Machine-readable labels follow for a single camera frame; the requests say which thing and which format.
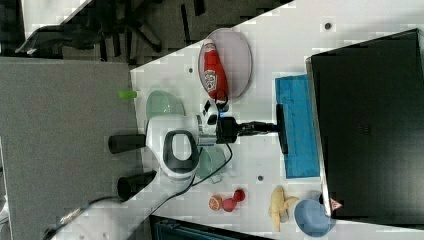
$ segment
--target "green bowl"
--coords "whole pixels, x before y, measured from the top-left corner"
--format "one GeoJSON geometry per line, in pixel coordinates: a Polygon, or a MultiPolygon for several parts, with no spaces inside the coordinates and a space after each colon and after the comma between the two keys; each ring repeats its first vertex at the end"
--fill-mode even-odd
{"type": "MultiPolygon", "coordinates": [[[[203,147],[199,156],[199,167],[196,170],[196,177],[199,179],[206,178],[209,174],[213,173],[225,163],[224,151],[217,146],[203,147]]],[[[211,176],[211,183],[218,183],[222,181],[222,172],[224,169],[219,170],[215,175],[211,176]]]]}
{"type": "Polygon", "coordinates": [[[181,100],[162,90],[155,90],[150,93],[146,104],[147,120],[168,114],[185,115],[181,100]]]}

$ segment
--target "blue cup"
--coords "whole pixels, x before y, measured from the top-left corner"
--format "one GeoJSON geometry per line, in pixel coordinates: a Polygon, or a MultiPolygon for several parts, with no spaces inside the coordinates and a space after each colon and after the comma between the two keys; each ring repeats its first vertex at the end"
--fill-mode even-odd
{"type": "Polygon", "coordinates": [[[324,206],[311,199],[296,205],[294,218],[300,230],[311,237],[322,237],[334,227],[334,220],[325,215],[324,206]]]}

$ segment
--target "red toy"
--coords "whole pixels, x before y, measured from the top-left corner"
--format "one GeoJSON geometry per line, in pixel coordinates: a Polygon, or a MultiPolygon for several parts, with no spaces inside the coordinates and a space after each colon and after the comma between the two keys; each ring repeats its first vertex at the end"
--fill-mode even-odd
{"type": "Polygon", "coordinates": [[[244,194],[244,191],[237,189],[234,192],[233,198],[229,198],[222,203],[222,208],[224,208],[226,212],[232,212],[237,206],[237,203],[243,201],[245,198],[246,195],[244,194]]]}

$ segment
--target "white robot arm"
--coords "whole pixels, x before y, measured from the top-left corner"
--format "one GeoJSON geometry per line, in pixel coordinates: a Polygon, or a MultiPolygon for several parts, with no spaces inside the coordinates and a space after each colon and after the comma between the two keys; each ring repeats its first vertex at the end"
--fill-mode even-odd
{"type": "Polygon", "coordinates": [[[163,115],[150,119],[145,146],[152,150],[160,165],[152,182],[126,202],[103,200],[75,210],[63,217],[44,239],[127,239],[164,202],[192,186],[199,163],[198,146],[217,143],[228,146],[237,136],[278,132],[279,127],[273,124],[237,124],[232,117],[221,117],[224,108],[225,103],[216,104],[210,99],[199,115],[163,115]]]}

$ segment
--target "red bottle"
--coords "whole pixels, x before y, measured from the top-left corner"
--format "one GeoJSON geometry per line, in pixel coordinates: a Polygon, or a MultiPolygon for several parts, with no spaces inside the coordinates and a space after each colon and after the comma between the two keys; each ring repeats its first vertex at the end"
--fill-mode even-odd
{"type": "Polygon", "coordinates": [[[224,67],[219,60],[215,43],[211,39],[206,39],[203,44],[206,48],[204,79],[206,90],[209,97],[225,101],[225,94],[228,96],[227,77],[225,76],[224,67]]]}

